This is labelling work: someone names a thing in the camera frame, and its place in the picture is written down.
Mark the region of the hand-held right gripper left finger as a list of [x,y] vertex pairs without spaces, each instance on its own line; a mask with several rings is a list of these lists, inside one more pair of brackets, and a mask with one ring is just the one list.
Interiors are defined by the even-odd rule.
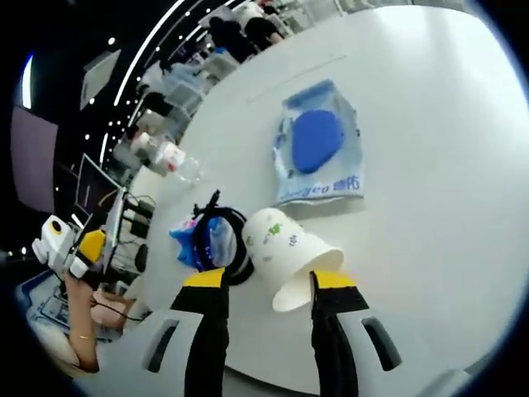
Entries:
[[225,270],[190,275],[167,309],[142,323],[149,396],[221,396],[229,345]]

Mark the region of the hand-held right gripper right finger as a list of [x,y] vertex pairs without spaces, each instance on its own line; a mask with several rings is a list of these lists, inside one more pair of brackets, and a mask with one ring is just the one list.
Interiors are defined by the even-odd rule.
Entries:
[[321,396],[398,396],[403,359],[356,283],[313,270],[312,348]]

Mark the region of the person's left hand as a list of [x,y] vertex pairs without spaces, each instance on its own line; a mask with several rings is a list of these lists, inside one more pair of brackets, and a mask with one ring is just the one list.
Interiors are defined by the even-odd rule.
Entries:
[[94,290],[83,280],[77,279],[69,273],[64,273],[64,284],[70,304],[91,305],[93,303]]

